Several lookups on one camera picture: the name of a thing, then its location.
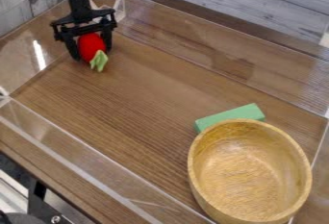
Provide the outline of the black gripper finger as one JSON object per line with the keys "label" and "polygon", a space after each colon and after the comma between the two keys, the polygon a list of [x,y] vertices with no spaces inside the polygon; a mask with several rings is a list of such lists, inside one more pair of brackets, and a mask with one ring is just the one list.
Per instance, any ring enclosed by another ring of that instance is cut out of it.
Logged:
{"label": "black gripper finger", "polygon": [[110,27],[103,29],[102,39],[106,43],[106,50],[110,52],[112,50],[112,29]]}
{"label": "black gripper finger", "polygon": [[74,58],[75,61],[78,61],[82,57],[80,57],[80,52],[79,52],[79,48],[78,48],[78,44],[75,40],[72,38],[67,38],[64,40],[64,43],[66,43],[66,47],[68,49],[71,57]]}

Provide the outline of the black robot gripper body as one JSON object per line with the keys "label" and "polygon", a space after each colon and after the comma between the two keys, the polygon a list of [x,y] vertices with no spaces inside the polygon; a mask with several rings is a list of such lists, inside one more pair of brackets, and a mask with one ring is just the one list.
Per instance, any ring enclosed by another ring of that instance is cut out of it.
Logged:
{"label": "black robot gripper body", "polygon": [[54,38],[64,41],[84,34],[99,32],[116,27],[115,10],[91,9],[90,0],[68,0],[71,12],[60,19],[52,21]]}

